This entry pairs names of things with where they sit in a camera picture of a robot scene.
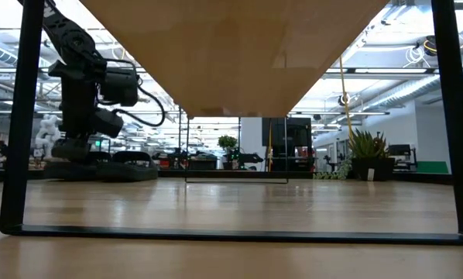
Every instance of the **wooden floor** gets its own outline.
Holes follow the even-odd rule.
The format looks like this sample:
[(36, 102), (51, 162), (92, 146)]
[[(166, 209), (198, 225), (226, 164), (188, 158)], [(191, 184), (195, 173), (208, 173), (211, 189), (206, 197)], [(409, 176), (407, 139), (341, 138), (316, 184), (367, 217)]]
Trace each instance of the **wooden floor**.
[[(455, 233), (452, 187), (402, 182), (30, 181), (26, 223)], [(7, 237), (0, 278), (463, 278), (463, 247)]]

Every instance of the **white robot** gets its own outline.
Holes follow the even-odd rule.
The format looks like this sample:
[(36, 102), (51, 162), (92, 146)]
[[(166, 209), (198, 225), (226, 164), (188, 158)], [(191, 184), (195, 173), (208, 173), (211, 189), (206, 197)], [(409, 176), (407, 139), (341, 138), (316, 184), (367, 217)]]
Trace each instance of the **white robot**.
[(60, 139), (60, 130), (56, 127), (58, 120), (55, 115), (44, 115), (43, 120), (40, 121), (40, 129), (36, 135), (36, 149), (34, 150), (34, 157), (44, 156), (44, 160), (53, 158), (51, 150), (54, 143)]

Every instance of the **ceiling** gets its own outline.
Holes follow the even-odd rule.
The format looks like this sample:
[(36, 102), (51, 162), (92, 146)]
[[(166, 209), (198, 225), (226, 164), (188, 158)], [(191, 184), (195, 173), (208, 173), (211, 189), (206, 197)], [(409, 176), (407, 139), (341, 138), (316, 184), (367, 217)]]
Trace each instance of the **ceiling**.
[[(77, 0), (56, 0), (58, 9), (67, 17), (85, 28), (93, 37), (104, 57), (130, 59), (133, 57), (115, 40), (95, 17)], [(458, 29), (463, 53), (463, 1), (457, 4)], [(12, 86), (14, 84), (14, 65), (16, 58), (22, 7), (16, 0), (0, 0), (0, 50), (8, 54), (8, 60), (0, 57), (0, 112), (11, 109)], [(418, 81), (436, 74), (425, 69), (437, 68), (436, 57), (424, 53), (422, 43), (426, 36), (433, 35), (433, 21), (430, 1), (395, 0), (391, 1), (368, 25), (356, 41), (342, 54), (344, 62), (345, 90), (351, 97), (351, 108), (364, 108), (365, 103), (384, 96), (392, 88), (409, 81)], [(47, 35), (43, 33), (41, 46), (41, 66), (47, 67), (59, 58), (51, 47)], [(419, 43), (419, 49), (413, 49)], [(178, 146), (179, 123), (186, 124), (187, 116), (179, 113), (179, 108), (172, 98), (142, 68), (138, 69), (144, 80), (143, 87), (162, 100), (168, 116), (164, 124), (156, 129), (138, 124), (128, 116), (123, 116), (126, 125), (124, 139), (134, 143), (151, 143), (154, 146)], [(61, 98), (60, 81), (56, 78), (39, 80), (37, 85), (37, 112), (58, 111)], [(342, 94), (342, 82), (339, 61), (305, 94), (293, 109), (296, 113), (311, 117), (311, 112), (339, 112), (342, 107), (338, 97)], [(133, 108), (129, 108), (138, 117), (158, 122), (160, 112), (155, 102), (145, 95)], [(421, 101), (429, 99), (420, 96)], [(385, 111), (381, 105), (372, 106), (371, 111)], [(321, 123), (333, 123), (334, 116), (323, 115)], [(205, 118), (190, 121), (191, 143), (207, 146), (209, 150), (218, 150), (218, 137), (224, 134), (238, 136), (238, 118)], [(180, 141), (185, 142), (186, 130), (182, 131)]]

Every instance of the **potted plant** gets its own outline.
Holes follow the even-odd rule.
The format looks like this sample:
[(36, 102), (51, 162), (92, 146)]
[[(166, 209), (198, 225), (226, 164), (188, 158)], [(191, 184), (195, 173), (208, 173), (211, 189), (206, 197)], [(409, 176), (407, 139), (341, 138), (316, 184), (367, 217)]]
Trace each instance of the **potted plant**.
[(392, 177), (395, 158), (389, 158), (383, 134), (372, 137), (371, 133), (356, 129), (349, 146), (353, 155), (352, 169), (358, 178), (385, 181)]
[(232, 149), (237, 146), (237, 139), (234, 138), (233, 136), (220, 136), (218, 139), (218, 145), (226, 151), (226, 162), (223, 162), (223, 168), (225, 170), (231, 170), (232, 169), (232, 160), (231, 160), (231, 154), (232, 154)]

